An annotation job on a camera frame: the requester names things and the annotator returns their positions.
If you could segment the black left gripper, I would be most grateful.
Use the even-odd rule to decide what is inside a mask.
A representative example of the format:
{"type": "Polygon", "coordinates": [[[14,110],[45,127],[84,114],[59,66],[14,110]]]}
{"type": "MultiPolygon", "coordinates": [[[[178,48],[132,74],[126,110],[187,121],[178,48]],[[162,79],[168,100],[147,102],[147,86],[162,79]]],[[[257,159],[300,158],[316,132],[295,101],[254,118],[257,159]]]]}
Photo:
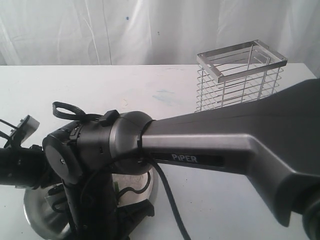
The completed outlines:
{"type": "Polygon", "coordinates": [[[41,146],[0,149],[0,184],[36,190],[60,184],[41,146]]]}

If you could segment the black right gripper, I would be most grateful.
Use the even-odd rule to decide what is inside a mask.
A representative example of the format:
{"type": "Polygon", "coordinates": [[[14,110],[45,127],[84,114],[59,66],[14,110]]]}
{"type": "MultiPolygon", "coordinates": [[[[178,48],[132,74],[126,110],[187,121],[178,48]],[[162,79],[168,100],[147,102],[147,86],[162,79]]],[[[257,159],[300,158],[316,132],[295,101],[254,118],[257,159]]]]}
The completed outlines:
{"type": "Polygon", "coordinates": [[[75,240],[128,240],[146,217],[155,215],[149,200],[118,207],[112,174],[100,172],[78,184],[63,182],[75,240]]]}

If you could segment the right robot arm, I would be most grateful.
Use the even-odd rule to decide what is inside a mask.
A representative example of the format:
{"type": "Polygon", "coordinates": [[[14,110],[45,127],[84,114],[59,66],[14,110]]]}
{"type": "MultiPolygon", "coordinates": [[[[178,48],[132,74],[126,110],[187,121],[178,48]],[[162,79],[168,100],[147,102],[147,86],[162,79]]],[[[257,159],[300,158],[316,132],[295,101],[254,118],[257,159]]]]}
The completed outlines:
{"type": "Polygon", "coordinates": [[[61,178],[76,240],[125,240],[146,217],[148,200],[118,207],[113,174],[156,169],[184,239],[189,235],[160,164],[246,176],[275,219],[302,215],[307,237],[320,237],[320,81],[308,79],[260,100],[161,120],[141,111],[86,114],[53,103],[69,123],[42,142],[61,178]]]}

